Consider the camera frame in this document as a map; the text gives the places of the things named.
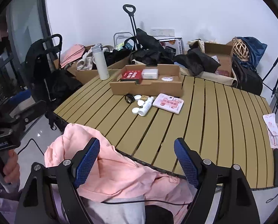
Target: metal screw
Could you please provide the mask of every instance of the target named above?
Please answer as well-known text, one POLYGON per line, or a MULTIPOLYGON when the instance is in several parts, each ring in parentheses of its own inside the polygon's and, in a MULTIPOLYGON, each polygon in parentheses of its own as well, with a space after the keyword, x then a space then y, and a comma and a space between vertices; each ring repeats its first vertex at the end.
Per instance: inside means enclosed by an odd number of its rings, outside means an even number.
POLYGON ((34 170, 35 170, 35 171, 40 170, 40 168, 41 168, 40 165, 35 165, 35 166, 34 166, 34 170))
POLYGON ((240 167, 239 165, 237 165, 237 164, 234 164, 234 169, 235 169, 235 170, 240 170, 241 167, 240 167))
POLYGON ((204 159, 203 163, 206 164, 206 165, 210 165, 212 163, 212 161, 209 160, 209 159, 204 159))
POLYGON ((67 166, 67 165, 70 165, 70 164, 71 164, 71 161, 69 159, 63 161, 64 166, 67 166))

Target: pink packet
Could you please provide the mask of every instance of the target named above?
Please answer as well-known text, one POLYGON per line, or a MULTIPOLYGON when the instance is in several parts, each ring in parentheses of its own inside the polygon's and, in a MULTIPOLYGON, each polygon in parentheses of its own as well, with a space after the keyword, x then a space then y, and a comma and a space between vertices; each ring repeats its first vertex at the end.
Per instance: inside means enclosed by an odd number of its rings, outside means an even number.
POLYGON ((183 100, 160 93, 152 104, 154 107, 179 114, 183 106, 183 100))

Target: clear plastic container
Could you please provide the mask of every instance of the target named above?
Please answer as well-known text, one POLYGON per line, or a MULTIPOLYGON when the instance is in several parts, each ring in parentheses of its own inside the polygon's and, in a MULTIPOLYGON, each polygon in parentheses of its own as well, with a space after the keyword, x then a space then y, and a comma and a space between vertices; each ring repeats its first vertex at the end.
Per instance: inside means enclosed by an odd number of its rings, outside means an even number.
POLYGON ((142 71, 142 79, 157 80, 158 78, 159 78, 159 70, 158 69, 144 69, 142 71))

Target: wall socket panel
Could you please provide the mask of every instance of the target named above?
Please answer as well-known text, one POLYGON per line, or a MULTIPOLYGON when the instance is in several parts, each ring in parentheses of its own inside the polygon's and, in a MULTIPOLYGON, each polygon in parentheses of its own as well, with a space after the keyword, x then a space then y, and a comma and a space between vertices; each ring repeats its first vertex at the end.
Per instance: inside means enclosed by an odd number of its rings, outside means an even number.
POLYGON ((150 29, 150 35, 174 37, 174 29, 150 29))

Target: textured blue pad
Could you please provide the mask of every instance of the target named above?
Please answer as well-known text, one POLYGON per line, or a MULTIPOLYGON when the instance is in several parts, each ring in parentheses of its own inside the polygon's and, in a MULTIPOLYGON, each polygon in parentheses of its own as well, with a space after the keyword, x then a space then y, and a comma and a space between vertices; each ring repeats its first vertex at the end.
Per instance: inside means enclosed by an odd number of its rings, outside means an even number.
POLYGON ((195 188, 197 188, 199 184, 197 179, 198 171, 195 165, 192 163, 187 151, 178 139, 174 141, 174 153, 181 165, 181 168, 183 169, 187 181, 190 184, 194 185, 195 188))
POLYGON ((83 157, 82 161, 80 162, 79 166, 76 169, 76 178, 74 181, 75 188, 78 188, 81 184, 84 184, 95 160, 98 157, 100 152, 100 141, 96 139, 91 147, 89 148, 86 155, 83 157))

